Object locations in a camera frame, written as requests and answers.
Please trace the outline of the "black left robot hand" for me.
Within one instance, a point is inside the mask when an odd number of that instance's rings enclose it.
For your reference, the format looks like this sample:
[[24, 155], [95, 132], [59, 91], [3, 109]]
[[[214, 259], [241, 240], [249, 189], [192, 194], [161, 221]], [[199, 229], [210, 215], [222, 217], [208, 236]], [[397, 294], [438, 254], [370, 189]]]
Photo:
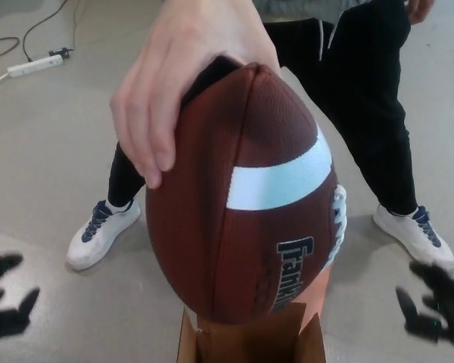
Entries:
[[[23, 261], [20, 253], [0, 254], [0, 278], [8, 271], [18, 267]], [[0, 310], [0, 338], [21, 335], [30, 325], [30, 314], [39, 297], [40, 289], [32, 289], [14, 309]], [[0, 299], [5, 291], [0, 288]]]

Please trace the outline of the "person's right hand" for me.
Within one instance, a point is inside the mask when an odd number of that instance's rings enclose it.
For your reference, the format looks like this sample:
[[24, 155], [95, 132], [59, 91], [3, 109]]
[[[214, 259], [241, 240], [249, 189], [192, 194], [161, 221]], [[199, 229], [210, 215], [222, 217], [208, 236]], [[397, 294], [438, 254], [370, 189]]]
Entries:
[[215, 57], [278, 73], [271, 39], [250, 1], [166, 1], [110, 108], [120, 146], [149, 188], [176, 158], [182, 97]]

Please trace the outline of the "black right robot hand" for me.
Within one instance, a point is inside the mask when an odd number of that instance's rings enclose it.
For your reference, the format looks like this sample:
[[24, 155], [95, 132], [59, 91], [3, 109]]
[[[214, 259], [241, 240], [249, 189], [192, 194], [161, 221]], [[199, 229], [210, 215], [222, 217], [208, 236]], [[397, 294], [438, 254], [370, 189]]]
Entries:
[[409, 293], [404, 288], [397, 287], [396, 297], [406, 320], [407, 333], [435, 343], [438, 340], [454, 343], [454, 278], [438, 265], [411, 262], [409, 268], [431, 290], [431, 294], [422, 298], [423, 303], [440, 314], [445, 319], [446, 326], [430, 315], [418, 313]]

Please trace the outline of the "person's left hand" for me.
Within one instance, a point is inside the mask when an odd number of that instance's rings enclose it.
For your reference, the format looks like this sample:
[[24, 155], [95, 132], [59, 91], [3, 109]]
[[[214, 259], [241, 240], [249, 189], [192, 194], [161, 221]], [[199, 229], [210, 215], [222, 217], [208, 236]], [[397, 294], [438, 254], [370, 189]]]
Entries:
[[409, 21], [412, 25], [423, 22], [434, 5], [433, 0], [408, 0], [406, 5]]

